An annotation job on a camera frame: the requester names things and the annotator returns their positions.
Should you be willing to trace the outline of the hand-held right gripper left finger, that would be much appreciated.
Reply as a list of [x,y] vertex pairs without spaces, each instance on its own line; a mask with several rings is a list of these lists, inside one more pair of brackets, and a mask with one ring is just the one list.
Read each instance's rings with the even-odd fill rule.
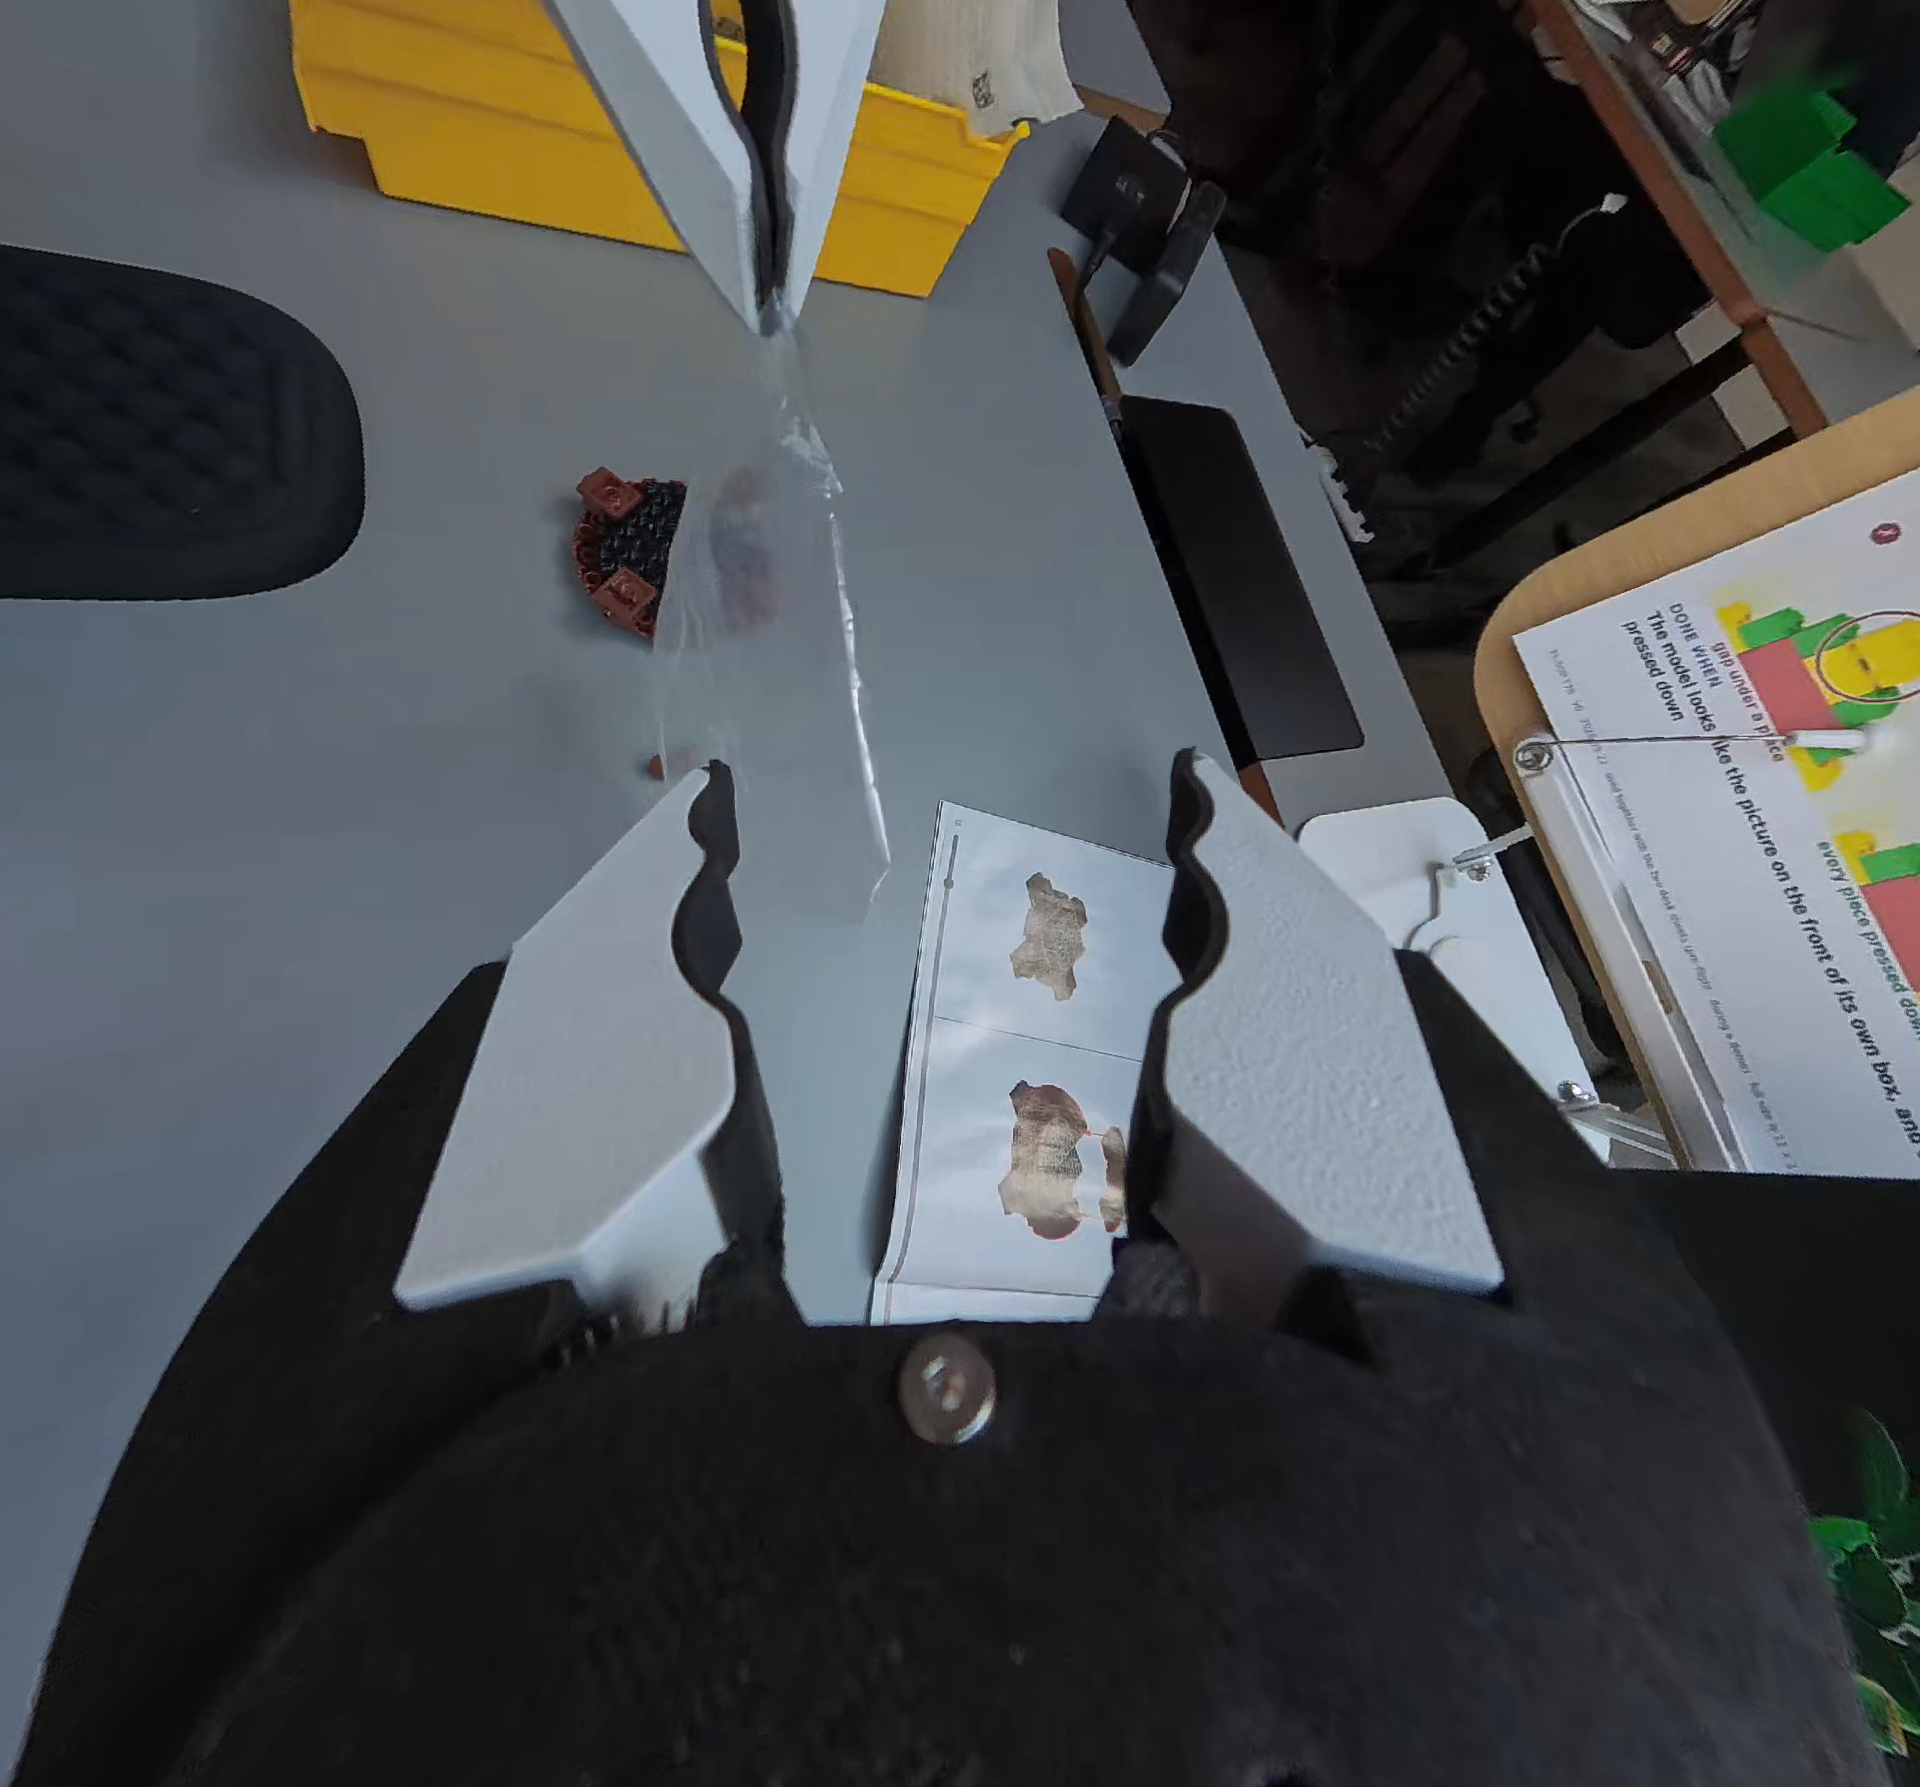
[[693,1315],[707,1266],[782,1274],[782,1171],[746,1018],[733,770],[685,776],[504,961],[392,1290],[438,1311],[563,1284]]

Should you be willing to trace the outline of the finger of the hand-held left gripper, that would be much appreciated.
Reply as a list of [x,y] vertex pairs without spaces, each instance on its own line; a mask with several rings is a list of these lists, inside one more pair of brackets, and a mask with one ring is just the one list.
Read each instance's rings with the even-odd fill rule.
[[756,177],[707,0],[540,0],[683,246],[758,331]]
[[799,318],[850,158],[886,0],[771,0],[769,81],[756,113],[771,245],[762,301]]

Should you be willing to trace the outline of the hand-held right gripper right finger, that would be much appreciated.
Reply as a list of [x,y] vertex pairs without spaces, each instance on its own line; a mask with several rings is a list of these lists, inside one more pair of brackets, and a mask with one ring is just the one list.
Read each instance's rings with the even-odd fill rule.
[[1321,1272],[1492,1299],[1503,1272],[1378,926],[1196,748],[1169,772],[1162,946],[1127,1227],[1203,1320],[1276,1328]]

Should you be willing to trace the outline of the clear plastic bag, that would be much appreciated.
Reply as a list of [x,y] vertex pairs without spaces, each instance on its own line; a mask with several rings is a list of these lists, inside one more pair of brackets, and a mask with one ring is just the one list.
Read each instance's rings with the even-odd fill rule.
[[748,894],[857,922],[890,867],[843,528],[797,314],[751,320],[707,409],[656,616],[658,746],[725,762]]

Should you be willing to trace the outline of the grey adjoining desk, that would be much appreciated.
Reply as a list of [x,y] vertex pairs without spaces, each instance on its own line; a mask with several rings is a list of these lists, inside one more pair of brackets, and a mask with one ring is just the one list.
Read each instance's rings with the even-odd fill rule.
[[[1316,1],[1061,0],[1067,70],[1097,95],[1097,119],[1124,106],[1164,113],[1187,163],[1246,199],[1312,153]],[[1213,238],[1124,382],[1234,416],[1354,709],[1358,746],[1264,762],[1284,820],[1450,796],[1448,768],[1308,453],[1332,431],[1332,405],[1359,393],[1324,283]]]

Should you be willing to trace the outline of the wood-edged background desk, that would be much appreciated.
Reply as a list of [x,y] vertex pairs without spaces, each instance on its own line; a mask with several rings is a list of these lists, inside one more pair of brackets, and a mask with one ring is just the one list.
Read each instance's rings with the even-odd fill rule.
[[1915,385],[1915,348],[1856,257],[1822,255],[1766,217],[1710,140],[1673,141],[1635,90],[1616,39],[1572,0],[1523,0],[1710,305],[1747,339],[1797,436]]

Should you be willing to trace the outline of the yellow parts bin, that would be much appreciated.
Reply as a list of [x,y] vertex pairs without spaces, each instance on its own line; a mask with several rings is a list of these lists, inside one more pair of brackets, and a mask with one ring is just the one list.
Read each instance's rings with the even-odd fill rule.
[[[540,0],[288,0],[306,123],[397,199],[680,254]],[[817,278],[928,297],[1026,127],[871,82]]]

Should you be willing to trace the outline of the black power adapter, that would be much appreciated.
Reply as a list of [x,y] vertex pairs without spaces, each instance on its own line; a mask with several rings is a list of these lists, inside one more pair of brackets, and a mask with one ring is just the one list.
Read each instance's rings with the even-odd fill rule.
[[1113,116],[1069,182],[1059,218],[1144,278],[1164,254],[1187,188],[1187,155],[1176,134]]

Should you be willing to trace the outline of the open instruction booklet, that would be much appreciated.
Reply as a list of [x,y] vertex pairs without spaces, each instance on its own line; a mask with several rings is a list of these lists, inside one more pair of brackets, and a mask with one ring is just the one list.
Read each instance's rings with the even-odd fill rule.
[[1093,1311],[1176,983],[1169,889],[1164,863],[940,805],[872,1324]]

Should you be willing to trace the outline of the printed instruction sheet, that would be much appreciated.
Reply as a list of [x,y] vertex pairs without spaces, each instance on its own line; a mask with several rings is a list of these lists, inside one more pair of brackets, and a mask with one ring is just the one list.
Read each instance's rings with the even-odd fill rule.
[[1915,472],[1523,629],[1742,1171],[1918,1173]]

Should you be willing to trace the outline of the black tablet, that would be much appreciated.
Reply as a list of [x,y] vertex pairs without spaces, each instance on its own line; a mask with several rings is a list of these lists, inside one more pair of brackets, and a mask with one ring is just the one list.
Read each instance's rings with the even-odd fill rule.
[[1361,748],[1361,728],[1232,416],[1118,403],[1119,447],[1237,770]]

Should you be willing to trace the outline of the brown black brick assembly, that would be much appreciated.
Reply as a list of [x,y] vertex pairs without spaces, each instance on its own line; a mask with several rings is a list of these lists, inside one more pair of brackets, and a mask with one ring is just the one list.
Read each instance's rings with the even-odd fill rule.
[[626,479],[600,465],[578,482],[571,562],[602,617],[649,644],[662,604],[685,479]]

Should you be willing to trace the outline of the wooden document stand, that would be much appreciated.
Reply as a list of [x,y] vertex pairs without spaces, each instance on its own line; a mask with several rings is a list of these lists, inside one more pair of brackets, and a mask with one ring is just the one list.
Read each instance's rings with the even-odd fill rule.
[[1476,646],[1476,702],[1511,782],[1523,829],[1445,854],[1434,870],[1467,892],[1474,867],[1495,854],[1534,854],[1548,897],[1563,909],[1574,950],[1597,979],[1650,1106],[1652,1150],[1690,1171],[1742,1171],[1671,988],[1598,839],[1597,820],[1555,755],[1548,719],[1516,653],[1523,629],[1638,588],[1657,577],[1792,524],[1822,506],[1915,472],[1915,393],[1790,442],[1776,455],[1706,483],[1641,521],[1605,534],[1530,572],[1492,616]]

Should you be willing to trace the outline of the black textured pad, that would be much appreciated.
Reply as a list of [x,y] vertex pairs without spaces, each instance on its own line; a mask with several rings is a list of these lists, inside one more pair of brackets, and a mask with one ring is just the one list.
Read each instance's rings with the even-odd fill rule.
[[2,598],[322,574],[366,511],[355,393],[301,320],[170,271],[2,246]]

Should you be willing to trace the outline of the small green bin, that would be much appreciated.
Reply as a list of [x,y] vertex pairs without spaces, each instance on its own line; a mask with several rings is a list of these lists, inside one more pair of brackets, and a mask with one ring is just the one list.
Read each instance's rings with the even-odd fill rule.
[[1911,202],[1847,143],[1853,113],[1834,95],[1766,86],[1712,129],[1712,141],[1772,220],[1820,254],[1864,243]]

